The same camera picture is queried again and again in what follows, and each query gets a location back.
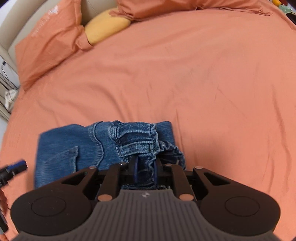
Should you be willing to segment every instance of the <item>back pocket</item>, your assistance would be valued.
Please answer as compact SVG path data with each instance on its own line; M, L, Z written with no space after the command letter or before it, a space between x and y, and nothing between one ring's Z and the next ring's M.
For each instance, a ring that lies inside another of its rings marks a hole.
M60 152L47 160L37 160L35 188L42 187L76 172L78 146Z

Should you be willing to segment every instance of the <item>blue jeans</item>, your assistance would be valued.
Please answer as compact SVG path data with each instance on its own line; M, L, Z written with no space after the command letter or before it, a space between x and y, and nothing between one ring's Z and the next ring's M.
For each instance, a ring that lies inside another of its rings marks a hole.
M125 189L157 189L153 163L158 155L163 164L185 168L183 153L175 146L171 123L97 122L88 127L69 125L40 135L35 188L49 184L85 167L108 169L119 162L139 156L138 183Z

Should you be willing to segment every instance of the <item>logo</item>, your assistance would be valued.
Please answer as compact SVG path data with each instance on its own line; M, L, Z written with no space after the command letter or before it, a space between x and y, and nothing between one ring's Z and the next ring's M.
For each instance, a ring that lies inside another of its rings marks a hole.
M150 193L149 192L142 193L142 197L143 198L148 198L149 196L150 196Z

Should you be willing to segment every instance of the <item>beige headboard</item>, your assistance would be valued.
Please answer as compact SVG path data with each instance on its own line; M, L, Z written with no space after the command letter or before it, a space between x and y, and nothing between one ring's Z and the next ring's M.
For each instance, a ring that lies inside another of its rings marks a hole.
M0 56L17 72L15 46L32 30L36 22L60 0L17 0L0 26ZM116 0L82 0L82 24L109 8Z

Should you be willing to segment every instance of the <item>bed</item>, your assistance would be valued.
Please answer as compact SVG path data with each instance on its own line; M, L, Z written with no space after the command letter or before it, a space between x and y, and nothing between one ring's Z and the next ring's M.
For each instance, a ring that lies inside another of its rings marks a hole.
M0 54L15 71L16 44L58 1L18 0L7 15ZM28 172L4 189L8 205L33 189L40 133L73 123L171 121L188 169L203 166L271 195L281 208L275 234L293 239L296 27L262 4L272 15L206 9L134 23L20 88L0 165L25 159ZM115 6L83 0L82 23Z

